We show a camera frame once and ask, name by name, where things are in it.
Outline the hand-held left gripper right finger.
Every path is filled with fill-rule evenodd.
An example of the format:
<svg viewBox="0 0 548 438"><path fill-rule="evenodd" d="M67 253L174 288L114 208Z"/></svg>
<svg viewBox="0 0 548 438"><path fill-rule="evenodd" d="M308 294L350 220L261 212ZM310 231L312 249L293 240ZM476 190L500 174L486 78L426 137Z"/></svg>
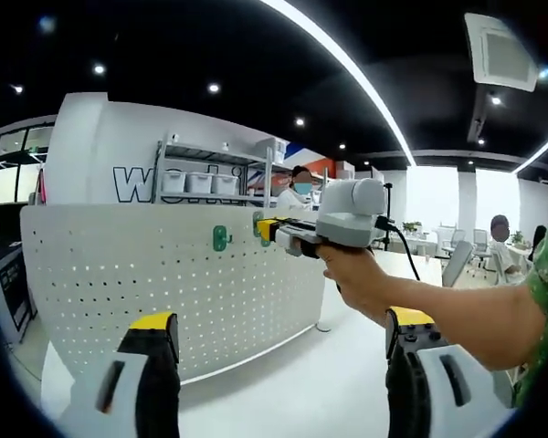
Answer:
<svg viewBox="0 0 548 438"><path fill-rule="evenodd" d="M508 373L448 343L420 311L387 310L385 356L390 437L490 437L514 412Z"/></svg>

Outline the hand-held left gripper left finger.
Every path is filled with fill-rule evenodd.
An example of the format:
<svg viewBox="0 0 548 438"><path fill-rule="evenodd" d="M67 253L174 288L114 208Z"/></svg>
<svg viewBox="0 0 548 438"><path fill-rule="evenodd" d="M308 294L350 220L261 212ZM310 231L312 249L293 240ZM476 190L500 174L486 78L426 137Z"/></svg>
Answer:
<svg viewBox="0 0 548 438"><path fill-rule="evenodd" d="M138 319L76 379L58 428L66 437L178 437L178 365L177 315Z"/></svg>

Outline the person's right hand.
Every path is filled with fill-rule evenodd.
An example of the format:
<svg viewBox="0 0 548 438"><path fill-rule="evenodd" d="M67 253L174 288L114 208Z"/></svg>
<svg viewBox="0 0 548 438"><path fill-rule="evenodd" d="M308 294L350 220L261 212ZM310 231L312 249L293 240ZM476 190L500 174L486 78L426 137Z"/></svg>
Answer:
<svg viewBox="0 0 548 438"><path fill-rule="evenodd" d="M324 276L336 283L344 303L383 327L390 307L382 291L388 275L373 254L366 249L343 250L320 245L317 255L326 265Z"/></svg>

